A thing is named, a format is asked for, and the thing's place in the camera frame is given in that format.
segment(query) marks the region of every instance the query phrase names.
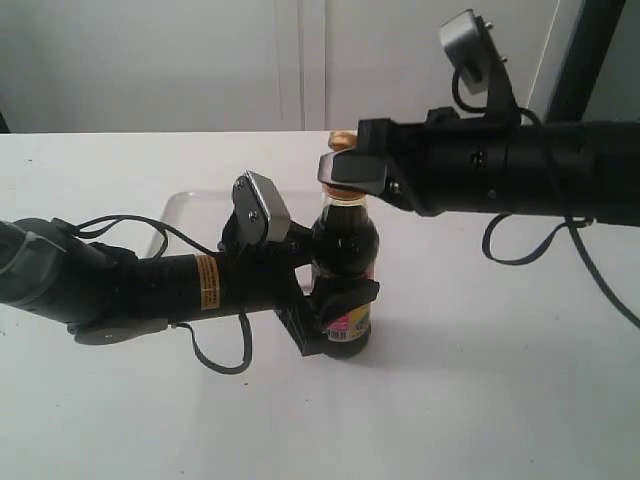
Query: bottle neck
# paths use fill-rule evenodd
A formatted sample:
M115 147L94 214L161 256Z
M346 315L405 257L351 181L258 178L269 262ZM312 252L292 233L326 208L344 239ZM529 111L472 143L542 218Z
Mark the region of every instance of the bottle neck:
M325 227L339 231L353 231L370 222L366 195L336 198L325 192L321 220Z

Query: screw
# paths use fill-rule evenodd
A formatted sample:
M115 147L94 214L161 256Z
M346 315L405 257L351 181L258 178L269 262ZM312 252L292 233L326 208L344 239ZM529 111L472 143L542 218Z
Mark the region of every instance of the screw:
M395 193L396 195L400 195L400 184L398 182L391 182L389 184L389 188L391 189L391 191L393 193Z

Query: bottle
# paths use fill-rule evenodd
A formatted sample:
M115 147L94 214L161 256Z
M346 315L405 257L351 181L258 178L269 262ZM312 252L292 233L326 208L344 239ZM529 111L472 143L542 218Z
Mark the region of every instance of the bottle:
M336 134L329 145L337 147ZM366 195L323 185L324 206L312 227L313 278L373 278L378 254L378 232L367 213ZM326 330L325 353L348 358L360 353L371 336L371 304L337 318Z

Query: orange warning label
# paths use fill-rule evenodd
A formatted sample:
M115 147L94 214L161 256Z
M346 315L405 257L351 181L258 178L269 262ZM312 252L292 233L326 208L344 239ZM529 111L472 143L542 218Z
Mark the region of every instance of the orange warning label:
M216 259L208 255L196 255L200 273L200 310L220 308L220 272Z

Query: bottle label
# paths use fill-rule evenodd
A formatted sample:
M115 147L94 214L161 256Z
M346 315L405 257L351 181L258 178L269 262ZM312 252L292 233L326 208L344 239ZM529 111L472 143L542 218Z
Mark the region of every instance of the bottle label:
M373 265L362 277L373 279ZM370 318L371 304L367 303L331 323L326 330L327 338L332 342L351 342L367 332L371 324Z

